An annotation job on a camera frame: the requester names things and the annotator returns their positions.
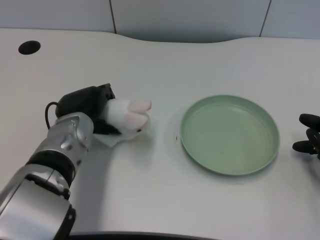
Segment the green plate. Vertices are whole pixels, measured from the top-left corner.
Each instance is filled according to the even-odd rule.
[[[262,107],[230,95],[196,102],[183,117],[180,135],[196,162],[226,175],[264,168],[276,157],[280,143],[277,125]]]

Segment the plush toy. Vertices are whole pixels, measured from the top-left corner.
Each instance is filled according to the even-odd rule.
[[[110,99],[100,115],[108,125],[114,127],[116,134],[94,134],[94,136],[109,147],[121,141],[131,140],[144,133],[150,125],[147,111],[151,109],[148,99]]]

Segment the plate rim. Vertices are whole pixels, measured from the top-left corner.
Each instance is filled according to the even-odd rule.
[[[188,113],[188,111],[194,106],[196,105],[197,103],[205,100],[205,99],[209,99],[209,98],[213,98],[213,97],[233,97],[233,98],[240,98],[240,99],[244,99],[246,101],[249,101],[250,103],[254,104],[254,105],[257,105],[259,108],[261,108],[263,111],[266,112],[266,114],[271,118],[271,120],[273,121],[274,125],[275,125],[275,128],[276,128],[276,133],[277,133],[277,138],[278,138],[278,144],[276,146],[276,149],[275,149],[275,152],[274,154],[272,155],[272,157],[270,157],[270,159],[267,161],[266,164],[264,164],[263,166],[261,167],[258,167],[254,170],[251,170],[251,171],[248,171],[248,172],[243,172],[243,173],[225,173],[225,172],[221,172],[221,171],[217,171],[217,170],[214,170],[214,169],[211,169],[205,165],[203,165],[201,162],[199,162],[198,160],[196,160],[196,158],[194,156],[191,155],[191,153],[187,150],[187,147],[186,147],[186,143],[184,142],[184,137],[183,137],[183,134],[182,134],[182,128],[183,128],[183,121],[186,117],[186,114]],[[193,103],[190,107],[188,107],[188,109],[184,112],[183,114],[183,117],[182,117],[182,120],[180,121],[180,128],[179,128],[179,132],[180,132],[180,140],[182,142],[182,145],[183,145],[183,148],[184,150],[186,151],[186,153],[196,162],[198,163],[199,165],[201,165],[202,167],[212,171],[212,172],[215,172],[215,173],[218,173],[218,174],[222,174],[222,175],[228,175],[228,176],[243,176],[243,175],[248,175],[248,174],[252,174],[252,173],[255,173],[255,172],[258,172],[259,170],[265,168],[266,166],[268,166],[269,164],[271,164],[277,157],[278,153],[279,153],[279,148],[280,148],[280,133],[279,133],[279,128],[278,128],[278,125],[276,123],[276,121],[274,120],[274,118],[269,114],[268,111],[266,111],[263,107],[261,107],[259,104],[245,98],[245,97],[242,97],[242,96],[236,96],[236,95],[228,95],[228,94],[219,94],[219,95],[211,95],[211,96],[207,96],[207,97],[204,97],[198,101],[196,101],[195,103]]]

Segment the pink rabbit ear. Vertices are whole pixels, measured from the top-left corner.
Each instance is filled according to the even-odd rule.
[[[124,116],[124,123],[128,129],[142,129],[148,123],[145,115],[128,112]]]
[[[128,111],[136,114],[144,114],[146,111],[151,109],[151,100],[149,99],[138,99],[133,100],[129,107]]]

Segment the white table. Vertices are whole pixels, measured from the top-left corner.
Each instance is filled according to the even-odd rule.
[[[19,45],[29,40],[39,41],[41,49],[19,54]],[[152,128],[114,149],[93,143],[71,187],[74,233],[318,240],[320,164],[315,156],[294,152],[292,144],[306,139],[299,115],[320,115],[319,63],[320,40],[165,43],[102,32],[1,29],[0,189],[46,137],[47,103],[111,83],[117,98],[152,99]],[[273,116],[281,143],[269,167],[227,177],[183,152],[184,111],[218,94],[245,97]]]

